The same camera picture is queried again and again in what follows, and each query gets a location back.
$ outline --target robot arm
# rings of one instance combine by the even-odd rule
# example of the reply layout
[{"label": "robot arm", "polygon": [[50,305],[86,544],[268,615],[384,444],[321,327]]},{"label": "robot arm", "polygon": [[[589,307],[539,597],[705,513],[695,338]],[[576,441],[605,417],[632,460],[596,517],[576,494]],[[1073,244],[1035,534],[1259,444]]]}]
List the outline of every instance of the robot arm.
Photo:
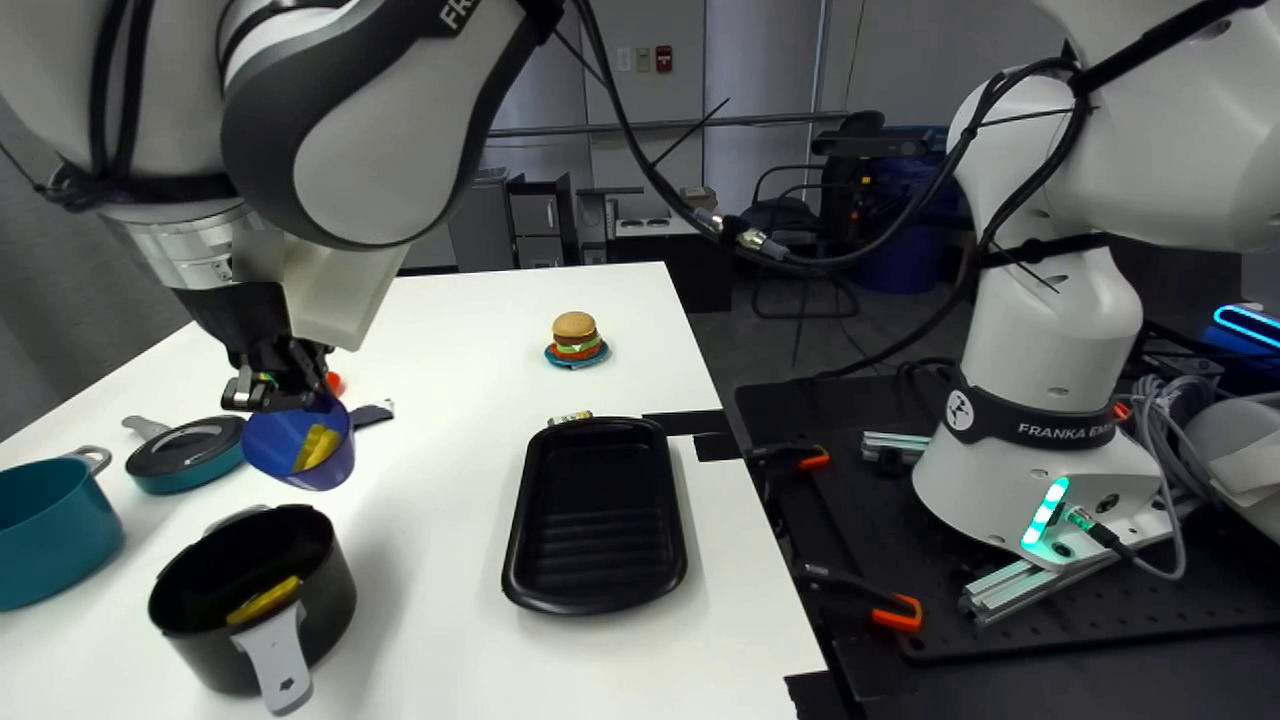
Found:
[{"label": "robot arm", "polygon": [[565,0],[5,0],[0,95],[240,376],[323,395]]},{"label": "robot arm", "polygon": [[[1160,246],[1276,246],[1280,85],[1270,77],[1280,67],[1280,9],[1039,4],[1063,23],[1077,72],[1035,77],[988,116],[994,127],[959,162],[979,231],[1069,135],[1063,116],[1089,110],[1052,180],[1000,229],[1000,246],[1095,231]],[[931,517],[1063,583],[1117,557],[1113,544],[1181,544],[1166,468],[1113,420],[1141,323],[1141,295],[1099,244],[988,268],[943,426],[915,462],[915,494]],[[1000,590],[1008,601],[1034,583],[1011,574]]]}]

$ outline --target metal pole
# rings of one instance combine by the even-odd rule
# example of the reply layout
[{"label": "metal pole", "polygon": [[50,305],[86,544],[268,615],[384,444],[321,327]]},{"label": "metal pole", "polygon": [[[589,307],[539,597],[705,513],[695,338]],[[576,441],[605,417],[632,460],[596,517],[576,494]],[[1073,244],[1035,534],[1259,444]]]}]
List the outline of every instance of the metal pole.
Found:
[{"label": "metal pole", "polygon": [[[811,89],[810,89],[810,110],[825,110],[825,85],[827,85],[827,49],[831,49],[831,0],[816,0],[816,50],[811,50]],[[803,156],[811,156],[816,124],[803,132]]]},{"label": "metal pole", "polygon": [[[784,124],[838,124],[846,110],[775,110],[775,116],[718,116],[708,127],[784,127]],[[641,135],[680,135],[695,120],[641,120]],[[489,141],[536,141],[536,135],[620,135],[616,124],[565,124],[565,127],[492,127]]]}]

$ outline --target black plate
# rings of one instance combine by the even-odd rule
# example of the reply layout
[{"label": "black plate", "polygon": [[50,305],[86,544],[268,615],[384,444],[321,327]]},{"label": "black plate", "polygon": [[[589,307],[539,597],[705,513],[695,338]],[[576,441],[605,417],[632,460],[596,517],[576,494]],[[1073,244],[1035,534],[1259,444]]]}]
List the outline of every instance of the black plate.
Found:
[{"label": "black plate", "polygon": [[667,435],[641,420],[559,423],[530,441],[506,590],[553,615],[602,615],[680,587],[687,568]]}]

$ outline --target white table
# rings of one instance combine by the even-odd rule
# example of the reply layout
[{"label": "white table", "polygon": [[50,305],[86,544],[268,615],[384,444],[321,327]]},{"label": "white table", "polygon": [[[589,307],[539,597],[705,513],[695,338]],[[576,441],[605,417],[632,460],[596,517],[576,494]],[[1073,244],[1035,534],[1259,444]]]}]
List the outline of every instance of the white table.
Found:
[{"label": "white table", "polygon": [[[539,361],[565,307],[602,315],[616,357],[596,373]],[[126,477],[121,417],[215,412],[226,352],[177,331],[86,395],[0,444],[0,468],[105,444],[102,477],[128,547],[82,587],[0,615],[5,720],[227,720],[255,700],[212,697],[148,623],[157,573],[248,503],[318,503],[340,527],[360,606],[318,667],[299,720],[780,720],[784,677],[819,672],[745,462],[701,462],[671,441],[687,578],[609,619],[545,619],[499,590],[525,444],[549,417],[721,408],[660,264],[399,279],[353,357],[353,398],[395,398],[395,423],[358,444],[358,477],[305,494],[238,472],[182,498]]]}]

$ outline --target wire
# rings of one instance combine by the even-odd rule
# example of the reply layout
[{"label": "wire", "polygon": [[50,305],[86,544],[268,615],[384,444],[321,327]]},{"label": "wire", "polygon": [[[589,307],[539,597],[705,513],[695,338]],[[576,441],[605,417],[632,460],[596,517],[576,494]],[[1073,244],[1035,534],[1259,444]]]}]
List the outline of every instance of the wire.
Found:
[{"label": "wire", "polygon": [[796,331],[792,331],[792,373],[802,365],[802,344],[803,344],[803,323],[810,323],[810,295],[811,295],[811,279],[802,279],[802,321],[796,321]]},{"label": "wire", "polygon": [[653,190],[655,190],[685,225],[692,225],[692,229],[695,229],[701,235],[708,235],[708,240],[721,240],[721,235],[723,235],[721,225],[718,225],[713,215],[695,213],[695,209],[671,186],[671,180],[664,180],[664,170],[655,170],[653,159],[643,156],[641,135],[635,135],[635,127],[632,127],[632,116],[629,116],[629,109],[623,109],[623,98],[620,98],[620,89],[616,89],[616,77],[611,77],[611,64],[609,64],[609,42],[605,42],[605,32],[602,32],[602,18],[596,18],[591,0],[576,0],[576,11],[581,11],[581,18],[585,18],[585,36],[589,36],[591,54],[596,54],[596,64],[602,64],[605,95],[609,95],[609,105],[611,105],[611,110],[616,110],[616,120],[620,120],[620,127],[623,127],[623,141],[629,141],[629,147],[632,147],[643,180],[653,184]]},{"label": "wire", "polygon": [[771,209],[769,209],[764,231],[771,231],[771,229],[775,229],[775,220],[780,220],[780,213],[788,213],[788,204],[784,204],[784,198],[803,204],[803,198],[802,198],[802,190],[803,190],[803,186],[825,186],[825,184],[788,184],[775,198],[769,198]]},{"label": "wire", "polygon": [[[1035,72],[1052,72],[1060,67],[1058,60],[1045,60],[1045,64],[1029,64],[1008,89],[1018,89],[1023,77],[1035,77]],[[1089,124],[1089,105],[1085,95],[1077,95],[1077,109],[1073,109],[1073,120],[1060,135],[1060,145],[1052,147],[1052,156],[996,209],[994,225],[985,229],[985,235],[975,240],[975,251],[959,264],[959,276],[957,276],[957,286],[950,292],[950,300],[930,310],[908,336],[899,336],[897,344],[880,346],[878,357],[863,357],[863,361],[854,361],[846,368],[827,368],[827,373],[816,373],[810,378],[831,378],[831,376],[854,376],[854,373],[863,373],[863,368],[878,368],[899,352],[908,352],[913,344],[919,344],[930,331],[937,331],[965,300],[965,286],[971,279],[971,273],[979,268],[979,256],[985,246],[996,244],[996,231],[1018,215],[1018,209],[1023,209],[1049,180],[1052,170],[1073,156],[1077,141],[1085,135],[1085,124]]]},{"label": "wire", "polygon": [[1000,124],[1023,124],[1023,120],[1045,120],[1045,116],[1073,116],[1073,109],[1052,109],[1052,110],[1020,110],[1020,116],[996,116],[996,120],[985,120],[985,127],[1000,127]]},{"label": "wire", "polygon": [[148,85],[148,38],[153,38],[157,0],[138,0],[128,18],[128,50],[126,50],[126,105],[121,105],[121,141],[109,175],[133,170],[138,127],[144,110]]},{"label": "wire", "polygon": [[1185,521],[1177,513],[1177,494],[1172,494],[1172,485],[1170,477],[1181,477],[1187,489],[1201,489],[1187,472],[1187,462],[1177,460],[1172,444],[1170,444],[1170,432],[1181,426],[1170,412],[1170,402],[1194,383],[1194,376],[1181,376],[1172,383],[1155,383],[1151,376],[1146,376],[1136,383],[1136,395],[1146,395],[1141,412],[1136,412],[1136,435],[1141,444],[1155,457],[1160,462],[1160,494],[1166,494],[1166,513],[1170,513],[1170,530],[1172,530],[1172,568],[1155,568],[1150,562],[1146,557],[1125,552],[1141,573],[1155,574],[1155,578],[1185,578],[1187,574],[1187,539],[1185,539]]},{"label": "wire", "polygon": [[118,42],[128,15],[128,0],[113,0],[105,11],[105,23],[95,26],[93,49],[93,81],[88,81],[88,170],[113,166],[109,147],[109,98],[113,98],[113,67],[118,67]]},{"label": "wire", "polygon": [[[849,282],[842,282],[842,276],[831,276],[831,286],[849,300],[849,307],[842,307],[842,295],[838,295],[838,307],[827,307],[827,310],[810,310],[803,321],[854,321],[854,315],[862,315],[862,300],[856,300],[856,292],[854,292]],[[802,310],[771,310],[771,307],[764,307],[764,282],[759,282],[759,276],[758,276],[758,286],[751,286],[751,315],[759,315],[759,321],[780,321],[780,323],[802,321]]]},{"label": "wire", "polygon": [[565,50],[589,72],[596,77],[596,85],[605,85],[605,77],[596,72],[596,64],[589,64],[589,54],[555,26],[555,38],[565,42]]},{"label": "wire", "polygon": [[655,152],[653,162],[664,162],[677,147],[685,147],[695,132],[705,132],[723,109],[729,109],[729,95],[718,109],[708,109],[708,116],[687,124],[664,152]]},{"label": "wire", "polygon": [[868,4],[871,0],[862,0],[856,18],[854,18],[854,54],[849,54],[849,77],[846,77],[846,95],[842,95],[846,109],[849,109],[854,81],[856,81],[862,54],[863,54]]},{"label": "wire", "polygon": [[780,175],[780,170],[819,170],[825,162],[771,162],[769,170],[758,175],[758,186],[751,186],[751,209],[759,204],[759,190],[764,190],[764,180],[769,175]]},{"label": "wire", "polygon": [[[635,141],[635,127],[632,127],[632,116],[620,98],[620,89],[616,89],[616,77],[611,77],[611,64],[609,64],[609,49],[605,49],[605,36],[602,36],[602,18],[596,18],[596,9],[591,0],[576,0],[576,11],[585,18],[585,36],[589,36],[589,49],[596,50],[596,64],[602,64],[602,77],[605,77],[605,93],[609,93],[609,105],[623,127],[623,141],[643,170],[643,180],[655,186],[655,196],[680,215],[687,220],[701,235],[708,235],[713,244],[721,244],[723,235],[723,225],[687,209],[687,198],[653,166],[653,159],[643,156],[641,141]],[[1023,85],[1029,77],[1069,77],[1077,72],[1063,54],[1052,54],[1052,60],[1035,60],[1029,67],[1018,67],[1018,72],[996,72],[979,98],[975,98],[975,110],[968,120],[968,127],[959,132],[959,141],[954,145],[943,166],[930,180],[926,190],[915,190],[908,198],[908,209],[868,244],[862,244],[856,251],[846,251],[846,256],[827,256],[827,258],[803,258],[803,256],[784,256],[784,258],[771,258],[764,251],[738,251],[759,268],[775,268],[775,273],[788,273],[788,276],[827,276],[827,273],[842,273],[842,268],[854,268],[856,258],[871,256],[878,246],[883,246],[899,229],[908,229],[919,209],[931,204],[931,196],[957,175],[965,152],[971,147],[971,141],[979,135],[979,124],[988,120],[988,110],[1018,89]],[[862,368],[871,368],[871,365],[883,365],[891,361],[897,352],[913,346],[915,338],[926,338],[965,295],[965,282],[968,276],[975,273],[979,264],[979,251],[996,244],[996,231],[1018,215],[1018,209],[1023,209],[1045,184],[1049,175],[1069,159],[1069,152],[1077,147],[1077,141],[1085,135],[1085,124],[1089,124],[1089,105],[1085,105],[1085,93],[1077,93],[1077,109],[1073,109],[1073,120],[1058,145],[1058,152],[1000,204],[1000,213],[994,215],[994,225],[985,229],[985,235],[975,240],[975,251],[968,256],[968,264],[959,268],[959,279],[954,286],[954,295],[919,323],[913,327],[905,338],[880,346],[878,357],[863,357],[856,365],[846,365],[846,368],[831,368],[831,373],[819,373],[819,376],[849,376],[849,373],[862,373]]]},{"label": "wire", "polygon": [[838,321],[838,327],[842,327],[842,336],[846,336],[846,344],[849,344],[854,352],[868,357],[868,346],[856,338],[856,331],[846,323],[846,315]]},{"label": "wire", "polygon": [[905,361],[891,373],[937,420],[939,420],[939,391],[954,391],[959,383],[959,361],[954,357],[919,357]]}]

